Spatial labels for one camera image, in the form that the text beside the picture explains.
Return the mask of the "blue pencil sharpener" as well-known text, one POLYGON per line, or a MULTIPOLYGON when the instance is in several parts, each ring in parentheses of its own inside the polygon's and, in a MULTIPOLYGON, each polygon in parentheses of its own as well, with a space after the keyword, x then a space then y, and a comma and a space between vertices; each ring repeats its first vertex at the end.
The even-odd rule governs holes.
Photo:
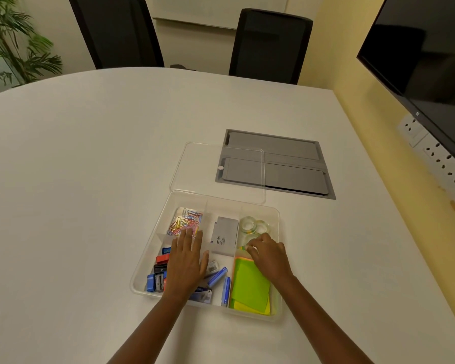
POLYGON ((162 293, 164 291, 167 273, 158 272, 147 276, 145 291, 149 293, 162 293))

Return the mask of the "blue staples box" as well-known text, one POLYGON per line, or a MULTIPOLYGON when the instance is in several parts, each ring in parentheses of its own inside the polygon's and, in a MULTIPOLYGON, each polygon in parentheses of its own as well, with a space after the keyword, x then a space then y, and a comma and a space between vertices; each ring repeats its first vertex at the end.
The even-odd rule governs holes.
POLYGON ((194 293, 190 295, 189 300, 204 304, 211 304, 212 289, 206 287, 197 287, 194 293))

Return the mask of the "person's right hand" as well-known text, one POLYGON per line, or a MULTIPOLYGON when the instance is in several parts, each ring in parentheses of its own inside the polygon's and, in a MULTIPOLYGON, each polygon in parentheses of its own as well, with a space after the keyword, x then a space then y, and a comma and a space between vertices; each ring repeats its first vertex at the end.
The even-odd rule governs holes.
POLYGON ((285 245, 277 243, 277 254, 272 259, 253 260, 260 272, 273 284, 275 288, 283 285, 293 277, 285 245))

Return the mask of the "white wall socket plate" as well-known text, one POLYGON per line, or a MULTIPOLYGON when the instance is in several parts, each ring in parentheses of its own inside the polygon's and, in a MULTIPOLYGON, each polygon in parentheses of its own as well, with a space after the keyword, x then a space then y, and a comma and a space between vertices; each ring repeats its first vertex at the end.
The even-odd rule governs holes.
POLYGON ((428 134, 427 129, 410 113, 402 118, 397 130, 411 148, 416 147, 428 134))

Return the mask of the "green potted plant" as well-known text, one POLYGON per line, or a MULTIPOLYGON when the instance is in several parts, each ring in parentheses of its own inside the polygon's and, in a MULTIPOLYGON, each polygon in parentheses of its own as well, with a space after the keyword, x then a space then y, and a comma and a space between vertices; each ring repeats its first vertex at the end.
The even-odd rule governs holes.
POLYGON ((54 43, 39 34, 17 0, 0 0, 0 84, 16 87, 62 74, 62 59, 54 43))

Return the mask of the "person's left hand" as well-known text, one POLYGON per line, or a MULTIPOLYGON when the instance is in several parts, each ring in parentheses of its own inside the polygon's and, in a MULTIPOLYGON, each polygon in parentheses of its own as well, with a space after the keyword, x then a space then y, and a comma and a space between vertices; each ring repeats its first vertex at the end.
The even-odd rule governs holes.
POLYGON ((192 229, 185 229, 172 240, 162 301, 186 302, 204 280, 199 277, 202 239, 202 230, 193 238, 192 229))

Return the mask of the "white wall socket strip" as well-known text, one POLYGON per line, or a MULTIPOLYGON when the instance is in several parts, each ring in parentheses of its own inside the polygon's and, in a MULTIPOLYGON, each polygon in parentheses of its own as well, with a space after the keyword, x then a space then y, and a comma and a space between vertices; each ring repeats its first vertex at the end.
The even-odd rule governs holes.
POLYGON ((455 157, 430 134, 425 137, 424 153, 432 174, 455 201, 455 157))

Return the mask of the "green sticky note pad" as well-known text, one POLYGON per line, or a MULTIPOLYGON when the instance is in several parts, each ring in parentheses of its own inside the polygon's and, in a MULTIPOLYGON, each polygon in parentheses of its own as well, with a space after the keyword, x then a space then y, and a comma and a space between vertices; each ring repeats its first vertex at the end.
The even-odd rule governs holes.
POLYGON ((261 274, 254 262, 237 260, 234 263, 231 299, 255 310, 264 311, 270 296, 270 282, 261 274))

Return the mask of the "black wall monitor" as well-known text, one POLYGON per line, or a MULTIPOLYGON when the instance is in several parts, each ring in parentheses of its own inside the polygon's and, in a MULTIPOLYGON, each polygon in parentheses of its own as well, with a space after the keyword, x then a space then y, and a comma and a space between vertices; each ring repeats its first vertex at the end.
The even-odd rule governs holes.
POLYGON ((384 0, 357 59, 455 158, 455 0, 384 0))

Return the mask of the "yellow sticky note pad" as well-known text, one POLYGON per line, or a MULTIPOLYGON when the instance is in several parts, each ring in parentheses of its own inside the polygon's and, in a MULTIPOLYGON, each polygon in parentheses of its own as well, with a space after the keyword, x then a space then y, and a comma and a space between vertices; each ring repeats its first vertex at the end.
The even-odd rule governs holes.
POLYGON ((234 309, 234 310, 237 310, 237 311, 240 311, 240 312, 248 312, 248 313, 253 313, 253 314, 260 314, 260 315, 264 315, 264 316, 270 316, 271 315, 271 308, 270 308, 270 299, 268 298, 267 299, 267 304, 266 304, 266 307, 264 309, 264 311, 258 311, 258 310, 255 310, 245 304, 242 304, 234 299, 231 299, 231 303, 230 303, 230 308, 234 309))

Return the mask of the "pile of coloured paper clips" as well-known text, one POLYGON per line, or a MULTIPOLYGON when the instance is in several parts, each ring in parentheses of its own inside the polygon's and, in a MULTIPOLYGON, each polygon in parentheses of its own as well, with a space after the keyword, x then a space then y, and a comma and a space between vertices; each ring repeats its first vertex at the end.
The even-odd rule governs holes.
POLYGON ((166 234, 173 237, 180 236, 182 230, 192 229, 193 238, 195 238, 197 231, 200 227, 203 212, 195 209, 179 207, 174 213, 170 226, 166 234))

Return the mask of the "clear plastic organizer tray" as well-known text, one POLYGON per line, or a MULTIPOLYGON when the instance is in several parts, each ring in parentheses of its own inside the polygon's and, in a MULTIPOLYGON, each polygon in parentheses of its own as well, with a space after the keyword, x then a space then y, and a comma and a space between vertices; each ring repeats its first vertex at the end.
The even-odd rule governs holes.
MULTIPOLYGON (((221 199, 216 197, 210 197, 205 195, 189 194, 181 191, 173 191, 170 193, 167 201, 158 217, 156 225, 146 243, 146 247, 140 257, 139 263, 136 266, 134 274, 130 281, 130 289, 133 293, 138 295, 145 295, 152 298, 159 299, 162 293, 149 293, 145 291, 145 285, 147 276, 153 274, 153 267, 155 265, 155 259, 157 256, 162 255, 162 247, 171 246, 172 240, 175 238, 166 234, 168 227, 172 221, 175 211, 179 207, 195 209, 203 212, 200 229, 203 231, 203 242, 201 253, 205 250, 209 250, 209 244, 211 242, 212 232, 214 223, 217 221, 219 216, 240 220, 245 216, 252 216, 255 219, 266 221, 270 225, 270 235, 272 237, 279 236, 279 212, 275 208, 266 207, 257 204, 251 204, 246 202, 232 201, 227 199, 221 199)), ((255 234, 244 234, 241 232, 240 226, 237 234, 237 242, 235 255, 244 255, 248 258, 251 256, 245 251, 245 245, 251 239, 256 238, 255 234)), ((271 315, 264 316, 260 314, 253 314, 248 312, 240 312, 229 307, 221 306, 222 290, 225 277, 231 278, 234 271, 234 257, 224 256, 213 253, 209 250, 209 262, 217 261, 219 264, 219 270, 223 267, 227 267, 227 274, 214 286, 212 289, 212 301, 211 304, 204 304, 200 302, 188 300, 188 305, 197 306, 200 308, 213 308, 220 312, 231 313, 240 315, 243 317, 256 318, 269 322, 276 321, 281 316, 282 311, 282 298, 276 288, 270 285, 270 308, 271 315)), ((212 277, 206 276, 202 281, 200 287, 208 288, 208 279, 212 277)), ((167 284, 167 277, 165 281, 164 290, 167 284)))

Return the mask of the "clear plastic lid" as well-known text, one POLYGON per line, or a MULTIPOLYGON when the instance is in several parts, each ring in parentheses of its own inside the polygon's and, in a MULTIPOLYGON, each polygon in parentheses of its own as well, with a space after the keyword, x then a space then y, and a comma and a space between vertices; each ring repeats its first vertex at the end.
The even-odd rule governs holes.
POLYGON ((266 202, 264 152, 256 148, 189 142, 169 189, 262 205, 266 202))

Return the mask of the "person's left forearm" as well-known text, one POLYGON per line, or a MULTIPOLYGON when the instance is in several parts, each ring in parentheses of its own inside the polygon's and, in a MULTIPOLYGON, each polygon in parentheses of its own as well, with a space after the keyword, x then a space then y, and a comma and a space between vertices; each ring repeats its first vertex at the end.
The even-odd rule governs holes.
POLYGON ((165 293, 107 364, 155 364, 190 293, 165 293))

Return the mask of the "black office chair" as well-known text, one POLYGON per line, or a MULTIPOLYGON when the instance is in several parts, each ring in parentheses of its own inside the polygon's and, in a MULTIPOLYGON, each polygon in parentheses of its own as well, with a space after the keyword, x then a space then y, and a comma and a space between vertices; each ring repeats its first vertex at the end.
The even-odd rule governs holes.
POLYGON ((313 23, 282 12, 242 9, 229 76, 297 85, 313 23))
POLYGON ((146 0, 69 0, 96 69, 165 67, 146 0))

